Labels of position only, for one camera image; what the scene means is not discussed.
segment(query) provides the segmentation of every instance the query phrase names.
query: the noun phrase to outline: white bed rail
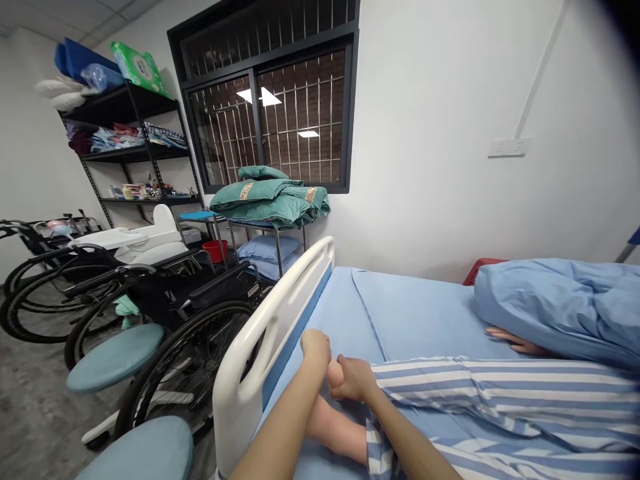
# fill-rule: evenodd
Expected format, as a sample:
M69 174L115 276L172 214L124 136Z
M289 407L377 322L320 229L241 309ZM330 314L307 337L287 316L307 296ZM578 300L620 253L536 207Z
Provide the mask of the white bed rail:
M334 254L332 237L312 245L256 308L227 350L213 386L215 454L222 478L231 476L247 450L263 413L265 380L327 270L333 270ZM253 366L240 382L263 332Z

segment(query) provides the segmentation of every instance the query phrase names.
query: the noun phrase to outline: blue folded pillow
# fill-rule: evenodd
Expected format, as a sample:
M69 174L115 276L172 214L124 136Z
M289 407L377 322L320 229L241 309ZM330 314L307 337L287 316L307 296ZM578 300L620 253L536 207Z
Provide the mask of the blue folded pillow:
M290 255L286 260L282 260L282 274L284 275L287 270L291 268L291 266L300 258L299 255L295 253ZM262 277L266 277L273 281L280 280L280 268L278 268L277 261L264 260L259 257L254 257L249 259L250 262L255 264L258 267L258 273Z
M561 259L480 268L482 320L560 355L640 369L640 267Z
M284 262L293 252L300 248L300 241L280 235L280 255ZM238 248L239 257L262 258L278 262L278 252L274 235L260 235Z

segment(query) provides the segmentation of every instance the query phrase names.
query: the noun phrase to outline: window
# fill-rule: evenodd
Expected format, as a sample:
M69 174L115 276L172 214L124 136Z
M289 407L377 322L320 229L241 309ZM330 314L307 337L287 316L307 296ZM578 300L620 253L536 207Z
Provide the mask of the window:
M169 31L206 193L246 165L349 191L358 7L222 1Z

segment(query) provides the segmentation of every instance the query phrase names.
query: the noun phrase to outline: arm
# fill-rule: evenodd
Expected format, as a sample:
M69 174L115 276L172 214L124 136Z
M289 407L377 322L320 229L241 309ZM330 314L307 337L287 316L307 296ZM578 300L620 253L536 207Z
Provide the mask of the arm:
M329 338L319 330L305 331L301 345L302 365L231 474L231 480L293 478L307 422L331 360Z
M347 397L367 404L411 480L462 480L429 439L380 390L367 362L338 355L338 363L342 366L345 379L340 386L331 390L331 396L336 399Z
M400 413L380 388L372 390L366 404L385 431L411 480L462 480L446 458Z

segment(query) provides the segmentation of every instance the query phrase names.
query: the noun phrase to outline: human hand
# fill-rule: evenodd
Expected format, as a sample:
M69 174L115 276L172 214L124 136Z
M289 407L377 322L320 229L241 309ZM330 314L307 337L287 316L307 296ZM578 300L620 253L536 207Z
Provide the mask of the human hand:
M346 358L343 355L338 355L337 361L345 374L345 380L331 389L331 396L336 400L350 398L367 403L378 389L370 364L364 360Z
M552 357L553 354L542 347L532 344L520 337L516 337L514 334L509 333L506 330L502 330L498 327L490 327L487 329L487 333L494 338L507 340L513 343L511 349L516 352L526 353L528 355L536 355L538 357Z
M300 338L300 347L306 359L318 361L329 367L331 361L331 344L329 337L320 330L305 330Z

